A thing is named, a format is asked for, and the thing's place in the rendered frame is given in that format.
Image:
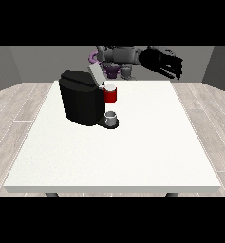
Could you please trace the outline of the pale grey machine lid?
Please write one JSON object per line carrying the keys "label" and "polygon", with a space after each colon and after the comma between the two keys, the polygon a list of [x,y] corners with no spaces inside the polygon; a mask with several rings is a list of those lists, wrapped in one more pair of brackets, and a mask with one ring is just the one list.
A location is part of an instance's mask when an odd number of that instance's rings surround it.
{"label": "pale grey machine lid", "polygon": [[101,86],[105,82],[105,76],[98,63],[94,63],[88,67],[88,71],[92,75],[97,86]]}

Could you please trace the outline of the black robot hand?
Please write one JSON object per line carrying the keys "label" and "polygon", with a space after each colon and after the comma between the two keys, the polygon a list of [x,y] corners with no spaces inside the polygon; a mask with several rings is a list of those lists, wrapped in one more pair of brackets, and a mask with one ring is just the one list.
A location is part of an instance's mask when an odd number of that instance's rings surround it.
{"label": "black robot hand", "polygon": [[170,79],[180,79],[182,62],[174,52],[161,47],[148,46],[139,54],[139,62],[144,68]]}

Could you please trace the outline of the black coffee machine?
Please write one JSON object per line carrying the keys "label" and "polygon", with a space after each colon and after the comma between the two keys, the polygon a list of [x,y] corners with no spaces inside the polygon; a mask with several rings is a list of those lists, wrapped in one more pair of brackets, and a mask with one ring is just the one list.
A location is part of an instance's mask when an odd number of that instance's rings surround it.
{"label": "black coffee machine", "polygon": [[119,126],[118,118],[113,126],[105,124],[105,84],[97,86],[89,72],[67,70],[61,74],[59,86],[69,120],[79,125],[99,125],[107,129]]}

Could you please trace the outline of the small grey cup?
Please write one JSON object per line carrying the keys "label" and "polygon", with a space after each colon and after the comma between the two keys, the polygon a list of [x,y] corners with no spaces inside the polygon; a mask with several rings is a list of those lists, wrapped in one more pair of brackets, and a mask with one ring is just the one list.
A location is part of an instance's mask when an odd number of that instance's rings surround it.
{"label": "small grey cup", "polygon": [[117,122],[117,114],[114,111],[107,111],[104,114],[105,124],[108,126],[113,126]]}

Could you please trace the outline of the red pod holder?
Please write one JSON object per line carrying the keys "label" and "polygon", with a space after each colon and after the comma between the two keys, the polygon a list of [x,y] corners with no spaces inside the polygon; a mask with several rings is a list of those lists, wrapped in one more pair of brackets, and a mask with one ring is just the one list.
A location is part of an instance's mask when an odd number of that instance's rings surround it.
{"label": "red pod holder", "polygon": [[104,101],[106,103],[114,103],[117,100],[117,87],[114,91],[107,91],[103,88]]}

